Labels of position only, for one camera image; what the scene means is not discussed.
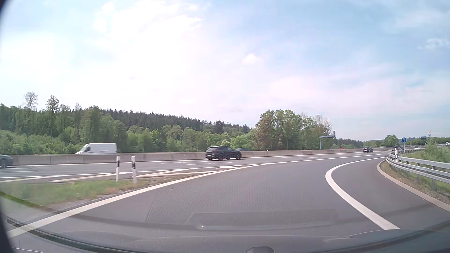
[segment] asphalt road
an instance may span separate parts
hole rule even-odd
[[[142,170],[230,167],[221,169],[228,171],[100,202],[79,214],[35,224],[79,241],[148,250],[154,246],[149,241],[161,237],[347,236],[381,230],[377,225],[380,219],[400,229],[427,229],[450,221],[449,212],[401,188],[376,170],[386,153],[247,158],[198,164],[139,163]],[[89,165],[68,166],[60,172],[93,169],[83,166]],[[96,172],[110,169],[107,164],[97,166]],[[331,174],[335,183],[378,216],[359,211],[355,202],[345,200],[330,186],[325,175],[335,167]],[[43,167],[39,172],[49,173],[48,170],[55,169]],[[12,242],[20,242],[22,248],[48,252],[48,245],[26,233],[16,234]]]
[[[299,155],[299,156],[280,156],[280,157],[262,157],[262,158],[242,158],[240,160],[230,159],[223,161],[186,160],[186,161],[155,161],[155,162],[137,162],[136,170],[138,175],[149,174],[152,172],[170,172],[173,170],[182,170],[184,172],[195,172],[200,170],[212,171],[226,166],[239,166],[256,163],[274,163],[280,161],[295,161],[298,159],[324,159],[351,157],[370,154],[385,154],[386,151],[376,151],[373,153],[347,153],[347,154],[318,154],[318,155]],[[101,176],[115,173],[116,163],[91,163],[91,164],[63,164],[63,165],[34,165],[34,166],[12,166],[0,169],[0,183],[2,181],[51,181],[67,178]],[[120,173],[131,172],[131,163],[121,163]]]

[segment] white post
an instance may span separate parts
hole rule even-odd
[[[131,156],[131,171],[133,172],[133,184],[136,186],[138,179],[136,178],[136,157]]]
[[[120,155],[116,156],[117,167],[116,167],[116,182],[119,181],[119,167],[120,167]]]

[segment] truck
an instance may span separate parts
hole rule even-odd
[[[88,143],[75,154],[115,154],[117,144],[115,143]]]

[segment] black suv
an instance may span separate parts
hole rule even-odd
[[[224,158],[229,160],[230,158],[236,158],[239,160],[242,157],[241,151],[233,150],[229,146],[212,146],[206,150],[206,158],[208,160]]]
[[[369,146],[365,146],[364,149],[363,149],[363,153],[365,153],[365,152],[367,152],[367,153],[368,152],[372,152],[373,153],[374,150],[371,147],[369,147]]]

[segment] sign post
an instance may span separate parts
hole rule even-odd
[[[120,155],[116,156],[117,167],[116,167],[116,182],[119,181],[119,167],[120,167]]]
[[[131,171],[133,172],[133,184],[136,186],[138,179],[136,178],[136,157],[131,156]]]
[[[332,135],[320,136],[320,137],[319,137],[319,146],[320,146],[320,149],[322,149],[322,138],[336,138],[336,131],[333,131],[333,134],[332,134]]]
[[[406,153],[406,152],[405,152],[405,142],[406,142],[406,138],[403,137],[403,138],[401,139],[401,142],[403,142],[403,153]]]

